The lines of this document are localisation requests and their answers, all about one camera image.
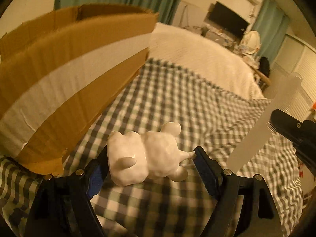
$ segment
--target checkered cloth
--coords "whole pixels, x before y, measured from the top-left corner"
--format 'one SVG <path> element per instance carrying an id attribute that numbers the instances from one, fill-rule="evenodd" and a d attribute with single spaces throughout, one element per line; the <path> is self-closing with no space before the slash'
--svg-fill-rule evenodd
<path id="1" fill-rule="evenodd" d="M 189 152 L 201 145 L 210 158 L 225 168 L 229 154 L 268 103 L 268 100 L 244 100 L 187 69 L 149 59 L 140 75 L 117 96 L 79 142 L 65 162 L 64 175 L 84 168 L 96 158 L 112 131 L 142 134 L 159 131 L 167 122 L 181 125 L 182 131 L 176 138 L 180 150 Z M 0 189 L 0 207 L 10 226 L 23 233 L 23 219 L 38 181 L 7 159 L 1 158 L 0 162 L 2 186 L 5 185 Z M 184 166 L 189 176 L 178 183 L 163 178 L 118 187 L 107 179 L 101 192 L 91 200 L 104 232 L 109 236 L 199 236 L 216 203 L 208 195 L 192 162 L 185 161 Z M 287 236 L 298 222 L 302 207 L 297 158 L 291 142 L 273 135 L 237 174 L 252 177 L 257 173 L 264 176 L 269 186 Z M 25 179 L 16 181 L 18 174 Z M 9 203 L 24 214 L 12 216 L 14 206 Z M 236 206 L 231 231 L 236 227 L 240 206 L 241 201 Z"/>

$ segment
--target screw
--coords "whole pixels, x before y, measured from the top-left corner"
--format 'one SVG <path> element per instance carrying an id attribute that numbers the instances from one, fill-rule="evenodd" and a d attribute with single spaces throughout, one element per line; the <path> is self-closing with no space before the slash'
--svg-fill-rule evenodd
<path id="1" fill-rule="evenodd" d="M 83 169 L 77 169 L 76 170 L 76 175 L 80 176 L 84 174 L 84 170 Z"/>
<path id="2" fill-rule="evenodd" d="M 44 180 L 46 181 L 50 180 L 51 178 L 52 178 L 51 174 L 44 176 Z"/>
<path id="3" fill-rule="evenodd" d="M 223 172 L 225 175 L 231 175 L 233 173 L 230 169 L 224 169 Z"/>
<path id="4" fill-rule="evenodd" d="M 262 181 L 262 179 L 263 179 L 262 175 L 256 175 L 255 178 L 256 178 L 258 181 Z"/>

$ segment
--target white figurine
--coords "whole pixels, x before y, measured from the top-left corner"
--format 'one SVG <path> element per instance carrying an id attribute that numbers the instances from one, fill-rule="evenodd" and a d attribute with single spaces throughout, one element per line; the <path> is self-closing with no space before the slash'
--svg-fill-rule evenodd
<path id="1" fill-rule="evenodd" d="M 191 158 L 194 152 L 178 149 L 175 137 L 180 132 L 181 126 L 172 122 L 164 124 L 160 132 L 112 132 L 107 141 L 107 156 L 113 182 L 126 186 L 166 176 L 175 182 L 185 180 L 188 172 L 179 163 Z"/>

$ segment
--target bed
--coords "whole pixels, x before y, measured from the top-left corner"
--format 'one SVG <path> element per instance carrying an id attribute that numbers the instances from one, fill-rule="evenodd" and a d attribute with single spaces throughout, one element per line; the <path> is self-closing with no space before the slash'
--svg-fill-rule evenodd
<path id="1" fill-rule="evenodd" d="M 159 131 L 179 122 L 180 150 L 201 145 L 224 168 L 229 154 L 260 117 L 264 99 L 251 69 L 237 55 L 186 30 L 158 23 L 149 59 L 137 76 L 106 108 L 64 163 L 64 175 L 84 168 L 106 145 L 111 131 Z M 118 187 L 108 179 L 91 204 L 109 236 L 199 236 L 215 201 L 194 165 L 176 183 L 167 178 Z M 0 156 L 0 212 L 23 236 L 27 214 L 40 179 Z M 275 134 L 238 175 L 264 176 L 277 206 L 284 236 L 301 215 L 302 196 L 295 150 Z M 230 231 L 236 227 L 240 206 Z"/>

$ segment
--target black flat screen tv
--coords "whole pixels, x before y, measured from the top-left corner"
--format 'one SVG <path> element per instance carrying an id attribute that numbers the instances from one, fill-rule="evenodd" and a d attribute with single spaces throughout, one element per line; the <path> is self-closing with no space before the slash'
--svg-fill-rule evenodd
<path id="1" fill-rule="evenodd" d="M 249 25 L 246 20 L 220 2 L 216 2 L 213 11 L 209 14 L 209 20 L 220 25 L 239 39 L 243 37 Z"/>

